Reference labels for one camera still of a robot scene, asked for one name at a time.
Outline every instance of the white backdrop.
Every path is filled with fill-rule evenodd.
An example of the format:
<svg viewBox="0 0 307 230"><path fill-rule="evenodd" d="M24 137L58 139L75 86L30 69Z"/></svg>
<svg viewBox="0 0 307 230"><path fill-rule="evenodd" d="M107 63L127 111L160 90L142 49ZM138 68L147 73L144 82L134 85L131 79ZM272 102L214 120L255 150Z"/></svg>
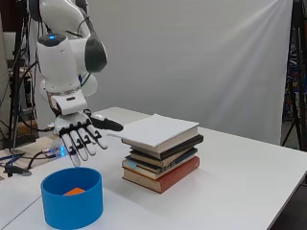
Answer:
<svg viewBox="0 0 307 230"><path fill-rule="evenodd" d="M279 144L292 0L89 0L89 8L108 54L93 111L120 106ZM39 124L52 122L37 105Z"/></svg>

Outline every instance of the stack of books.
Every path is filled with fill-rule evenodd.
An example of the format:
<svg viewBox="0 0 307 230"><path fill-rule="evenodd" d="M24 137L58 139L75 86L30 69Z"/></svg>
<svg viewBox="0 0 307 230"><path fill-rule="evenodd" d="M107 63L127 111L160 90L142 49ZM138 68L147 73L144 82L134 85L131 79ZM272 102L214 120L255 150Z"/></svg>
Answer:
<svg viewBox="0 0 307 230"><path fill-rule="evenodd" d="M123 143L130 155L122 162L123 178L158 193L163 193L200 165L195 145L203 141L198 123L162 117L125 126Z"/></svg>

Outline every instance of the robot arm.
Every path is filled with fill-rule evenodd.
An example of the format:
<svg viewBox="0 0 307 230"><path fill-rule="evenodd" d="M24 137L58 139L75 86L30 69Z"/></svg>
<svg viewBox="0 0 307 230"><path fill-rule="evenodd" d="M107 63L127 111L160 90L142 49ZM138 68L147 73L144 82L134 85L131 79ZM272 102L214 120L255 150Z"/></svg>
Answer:
<svg viewBox="0 0 307 230"><path fill-rule="evenodd" d="M86 14L85 0L29 0L29 10L32 19L43 21L52 32L37 41L38 62L49 105L57 115L55 132L73 164L79 166L80 158L87 160L88 154L96 153L93 143L107 148L96 127L123 129L106 118L83 112L87 102L79 76L105 68L105 47Z"/></svg>

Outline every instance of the blue plastic bin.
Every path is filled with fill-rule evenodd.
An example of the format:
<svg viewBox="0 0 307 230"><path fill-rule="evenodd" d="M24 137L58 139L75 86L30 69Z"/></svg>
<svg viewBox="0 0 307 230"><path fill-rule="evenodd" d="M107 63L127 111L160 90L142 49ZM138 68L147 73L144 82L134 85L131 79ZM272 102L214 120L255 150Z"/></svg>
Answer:
<svg viewBox="0 0 307 230"><path fill-rule="evenodd" d="M58 229L87 226L104 211L103 181L99 172L71 168L48 175L40 185L46 222ZM78 195L64 195L81 188Z"/></svg>

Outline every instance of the orange object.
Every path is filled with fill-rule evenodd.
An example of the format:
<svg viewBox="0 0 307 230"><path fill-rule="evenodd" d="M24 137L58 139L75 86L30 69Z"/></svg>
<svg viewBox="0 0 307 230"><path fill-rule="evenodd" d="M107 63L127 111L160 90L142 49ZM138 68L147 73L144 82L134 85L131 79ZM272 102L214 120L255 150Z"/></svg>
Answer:
<svg viewBox="0 0 307 230"><path fill-rule="evenodd" d="M67 192L66 194L64 194L65 196L73 196L73 195L78 195L81 193L84 193L85 190L81 189L81 188L75 188L69 192Z"/></svg>

